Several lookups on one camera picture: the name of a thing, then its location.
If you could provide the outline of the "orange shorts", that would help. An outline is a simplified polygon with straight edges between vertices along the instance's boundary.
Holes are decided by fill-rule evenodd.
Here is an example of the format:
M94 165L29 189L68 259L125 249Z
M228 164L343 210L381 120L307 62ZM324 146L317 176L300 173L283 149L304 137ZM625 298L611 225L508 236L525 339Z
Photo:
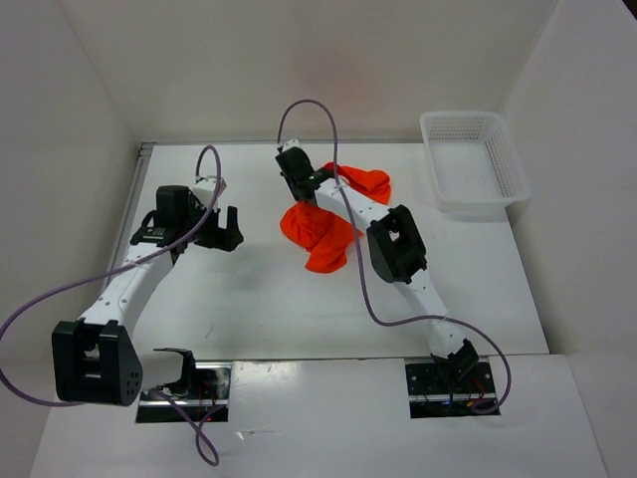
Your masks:
M340 166L338 174L357 192L387 205L391 197L390 176L382 170ZM299 202L280 220L283 235L309 253L305 267L329 274L346 264L347 248L354 242L351 225L332 212Z

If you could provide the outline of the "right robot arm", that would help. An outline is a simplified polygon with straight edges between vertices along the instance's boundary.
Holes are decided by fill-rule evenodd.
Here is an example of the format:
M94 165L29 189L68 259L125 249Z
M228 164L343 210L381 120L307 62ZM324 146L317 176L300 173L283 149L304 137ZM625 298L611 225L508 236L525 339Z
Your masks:
M284 235L310 253L309 270L334 272L352 247L357 269L369 264L383 282L414 300L417 316L389 322L371 312L379 326L421 323L438 383L458 391L472 377L478 353L467 338L469 326L451 319L431 282L427 250L414 217L404 205L389 206L390 178L329 162L314 168L307 153L290 141L279 146L276 162L296 203L281 220Z

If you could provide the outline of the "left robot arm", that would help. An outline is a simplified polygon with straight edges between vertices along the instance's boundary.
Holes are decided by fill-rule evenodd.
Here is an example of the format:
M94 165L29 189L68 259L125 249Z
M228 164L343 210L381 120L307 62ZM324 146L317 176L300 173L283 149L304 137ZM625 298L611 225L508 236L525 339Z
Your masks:
M64 402L131 405L148 389L166 388L184 398L199 383L192 351L155 348L142 354L132 335L158 285L189 244L225 252L243 241L238 210L227 209L219 224L218 198L226 182L200 177L194 186L157 189L155 207L130 239L122 263L98 299L74 322L60 322L52 333L56 393Z

